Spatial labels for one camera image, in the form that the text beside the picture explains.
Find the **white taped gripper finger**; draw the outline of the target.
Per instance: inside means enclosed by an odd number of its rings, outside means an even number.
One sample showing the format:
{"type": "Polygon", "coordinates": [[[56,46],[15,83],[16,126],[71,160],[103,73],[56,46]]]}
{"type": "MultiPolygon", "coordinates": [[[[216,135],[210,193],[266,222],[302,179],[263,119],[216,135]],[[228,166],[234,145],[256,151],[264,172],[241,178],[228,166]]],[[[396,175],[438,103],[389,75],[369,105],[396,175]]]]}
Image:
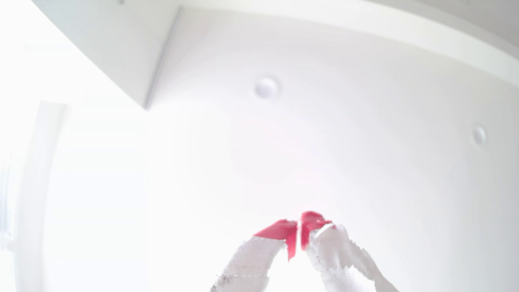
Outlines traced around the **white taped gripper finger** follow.
{"type": "Polygon", "coordinates": [[[280,219],[243,242],[235,251],[211,291],[265,291],[269,270],[281,252],[288,261],[296,255],[298,222],[280,219]]]}
{"type": "Polygon", "coordinates": [[[315,211],[301,215],[301,248],[320,274],[325,291],[398,291],[346,228],[315,211]]]}

